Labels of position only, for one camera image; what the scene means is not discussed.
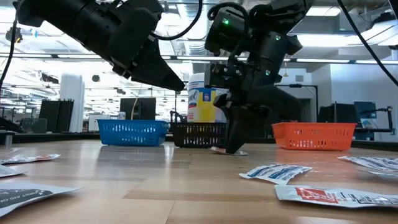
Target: tabletop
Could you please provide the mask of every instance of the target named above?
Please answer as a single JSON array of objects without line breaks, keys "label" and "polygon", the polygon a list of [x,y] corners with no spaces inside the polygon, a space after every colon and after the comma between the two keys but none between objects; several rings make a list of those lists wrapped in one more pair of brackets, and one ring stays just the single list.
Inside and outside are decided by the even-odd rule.
[{"label": "tabletop", "polygon": [[102,146],[100,141],[13,145],[0,158],[61,154],[49,162],[8,165],[25,175],[1,182],[84,187],[14,210],[0,223],[397,223],[394,208],[348,209],[281,202],[274,184],[239,173],[268,164],[313,169],[290,185],[338,187],[398,195],[398,180],[382,179],[340,156],[398,157],[398,152],[288,151],[272,144],[246,144],[245,157],[207,149]]}]

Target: desk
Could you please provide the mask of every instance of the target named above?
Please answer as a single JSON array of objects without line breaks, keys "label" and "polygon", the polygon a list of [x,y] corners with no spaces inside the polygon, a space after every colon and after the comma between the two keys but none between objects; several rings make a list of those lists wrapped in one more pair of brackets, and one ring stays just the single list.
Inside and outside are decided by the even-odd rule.
[{"label": "desk", "polygon": [[398,181],[379,179],[338,156],[398,157],[398,152],[352,149],[350,152],[285,151],[271,144],[247,144],[247,157],[214,155],[205,149],[101,147],[98,140],[14,145],[0,157],[59,153],[52,162],[20,164],[29,173],[3,182],[29,181],[85,187],[19,208],[1,223],[397,223],[394,209],[350,210],[280,202],[274,185],[246,180],[240,172],[273,162],[313,170],[290,181],[398,194]]}]

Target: black basket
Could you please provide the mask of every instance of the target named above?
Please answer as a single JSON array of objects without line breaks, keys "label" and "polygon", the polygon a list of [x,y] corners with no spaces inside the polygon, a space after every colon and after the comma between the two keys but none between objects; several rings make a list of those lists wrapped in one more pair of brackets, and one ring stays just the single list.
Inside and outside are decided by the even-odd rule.
[{"label": "black basket", "polygon": [[174,144],[178,147],[221,147],[225,135],[224,123],[171,123]]}]

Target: blue basket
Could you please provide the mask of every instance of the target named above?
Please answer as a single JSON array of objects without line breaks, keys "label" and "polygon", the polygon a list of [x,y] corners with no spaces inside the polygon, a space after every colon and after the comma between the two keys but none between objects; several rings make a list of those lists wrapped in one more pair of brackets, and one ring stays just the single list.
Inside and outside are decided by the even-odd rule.
[{"label": "blue basket", "polygon": [[99,119],[102,144],[112,146],[159,146],[165,141],[165,121]]}]

